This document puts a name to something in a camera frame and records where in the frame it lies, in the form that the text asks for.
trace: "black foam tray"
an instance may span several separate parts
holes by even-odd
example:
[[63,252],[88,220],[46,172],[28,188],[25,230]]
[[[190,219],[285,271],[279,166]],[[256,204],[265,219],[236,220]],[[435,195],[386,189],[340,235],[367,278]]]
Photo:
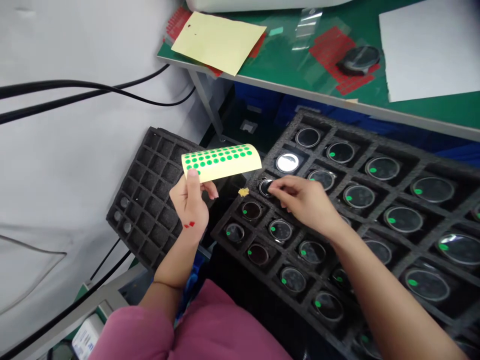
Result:
[[[321,134],[320,143],[313,148],[305,148],[295,142],[296,133],[305,127],[315,128]],[[326,146],[334,141],[346,141],[355,148],[356,155],[352,161],[339,164],[326,157]],[[450,262],[436,250],[434,242],[451,230],[480,239],[480,223],[470,215],[470,210],[480,203],[480,172],[413,146],[302,110],[264,159],[263,169],[248,181],[250,194],[238,196],[215,226],[212,237],[348,359],[369,359],[362,350],[361,340],[367,341],[361,336],[366,322],[355,296],[343,291],[331,277],[332,271],[340,266],[335,252],[325,238],[283,210],[277,199],[265,198],[258,190],[262,179],[277,179],[286,175],[275,165],[276,158],[285,152],[295,153],[301,158],[294,175],[306,178],[317,169],[336,174],[335,184],[327,192],[330,199],[363,239],[378,240],[391,249],[392,260],[387,267],[396,278],[404,281],[405,272],[413,267],[433,267],[445,278],[452,290],[446,300],[432,302],[414,296],[453,339],[478,347],[480,266]],[[365,174],[367,161],[378,155],[401,163],[400,174],[395,179],[380,181]],[[412,181],[428,174],[450,179],[456,186],[454,197],[436,205],[411,194]],[[376,193],[375,203],[367,210],[354,209],[342,200],[343,191],[351,182],[366,185]],[[259,219],[248,221],[244,218],[242,205],[248,201],[255,201],[262,207],[263,214]],[[404,236],[389,228],[384,223],[383,214],[392,204],[406,205],[419,211],[424,217],[422,229]],[[268,225],[272,219],[283,219],[293,226],[293,236],[284,244],[275,242],[269,234]],[[228,240],[226,226],[230,223],[243,227],[245,236],[240,243]],[[299,245],[304,240],[318,242],[325,248],[326,260],[323,263],[312,265],[303,260],[299,255]],[[263,245],[269,255],[268,262],[263,266],[251,262],[247,254],[250,246],[256,243]],[[303,274],[307,280],[304,291],[293,293],[282,284],[279,274],[285,266],[292,266]],[[340,300],[345,310],[341,321],[330,322],[318,314],[314,299],[319,291],[327,291]]]
[[[120,185],[106,220],[131,252],[155,271],[182,231],[169,191],[183,174],[181,156],[204,150],[169,131],[150,127]],[[128,199],[126,208],[122,198]],[[208,208],[214,200],[203,193]],[[119,221],[115,213],[121,214]],[[125,223],[131,224],[125,232]]]

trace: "yellow backing paper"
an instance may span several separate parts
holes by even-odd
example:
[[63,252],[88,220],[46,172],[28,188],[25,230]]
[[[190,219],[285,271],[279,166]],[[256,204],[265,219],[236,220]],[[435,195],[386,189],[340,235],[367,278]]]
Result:
[[262,161],[253,145],[244,144],[191,152],[181,156],[181,165],[185,176],[189,169],[196,169],[205,183],[260,169]]
[[266,28],[195,11],[171,49],[235,76]]

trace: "white paper sheet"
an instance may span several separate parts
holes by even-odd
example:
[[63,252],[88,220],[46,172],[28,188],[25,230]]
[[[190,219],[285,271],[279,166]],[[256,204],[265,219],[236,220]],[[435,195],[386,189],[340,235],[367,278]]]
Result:
[[480,1],[425,0],[380,14],[391,102],[480,91]]

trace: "table leg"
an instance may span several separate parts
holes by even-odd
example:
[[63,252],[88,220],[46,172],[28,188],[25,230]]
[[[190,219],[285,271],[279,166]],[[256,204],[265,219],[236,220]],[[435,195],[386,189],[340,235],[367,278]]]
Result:
[[212,94],[210,85],[207,82],[207,75],[204,73],[196,72],[194,70],[188,70],[188,73],[190,74],[191,80],[196,87],[196,91],[198,93],[198,96],[200,96],[200,100],[205,107],[206,113],[208,114],[208,117],[210,118],[210,121],[215,128],[216,134],[218,135],[220,141],[224,142],[225,138],[222,136],[224,126],[222,125],[220,114],[218,110],[216,110],[215,107],[212,106],[211,100],[209,100],[209,96],[207,95],[207,91]]

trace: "pink sleeve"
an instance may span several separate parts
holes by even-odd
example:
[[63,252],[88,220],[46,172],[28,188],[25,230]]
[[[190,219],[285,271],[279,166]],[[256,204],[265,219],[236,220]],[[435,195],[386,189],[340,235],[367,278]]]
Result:
[[174,328],[161,311],[122,307],[108,318],[89,360],[167,359]]

